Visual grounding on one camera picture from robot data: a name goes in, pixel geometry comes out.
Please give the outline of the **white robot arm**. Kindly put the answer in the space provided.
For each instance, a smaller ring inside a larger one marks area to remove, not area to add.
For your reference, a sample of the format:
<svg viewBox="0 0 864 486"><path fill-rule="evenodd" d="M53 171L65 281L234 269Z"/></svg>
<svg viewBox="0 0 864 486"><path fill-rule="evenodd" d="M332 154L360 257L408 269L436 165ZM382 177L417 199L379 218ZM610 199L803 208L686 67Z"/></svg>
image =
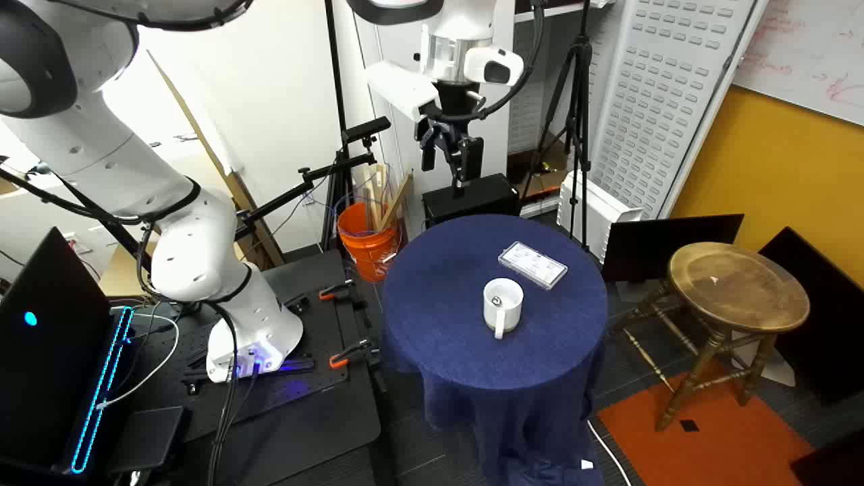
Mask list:
<svg viewBox="0 0 864 486"><path fill-rule="evenodd" d="M207 374L277 373L302 341L266 274L236 254L239 214L181 176L105 103L139 54L139 33L213 29L252 0L0 0L0 112L67 185L117 218L157 229L148 292L213 301Z"/></svg>

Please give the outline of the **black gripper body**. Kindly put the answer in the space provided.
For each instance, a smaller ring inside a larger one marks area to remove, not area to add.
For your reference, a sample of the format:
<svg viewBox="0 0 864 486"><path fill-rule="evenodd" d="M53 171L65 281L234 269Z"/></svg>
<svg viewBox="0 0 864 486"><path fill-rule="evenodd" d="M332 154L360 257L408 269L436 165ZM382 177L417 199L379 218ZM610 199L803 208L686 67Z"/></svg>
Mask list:
<svg viewBox="0 0 864 486"><path fill-rule="evenodd" d="M481 103L479 84L436 81L436 92L437 98L423 107L417 137L424 150L454 154L463 148L468 121Z"/></svg>

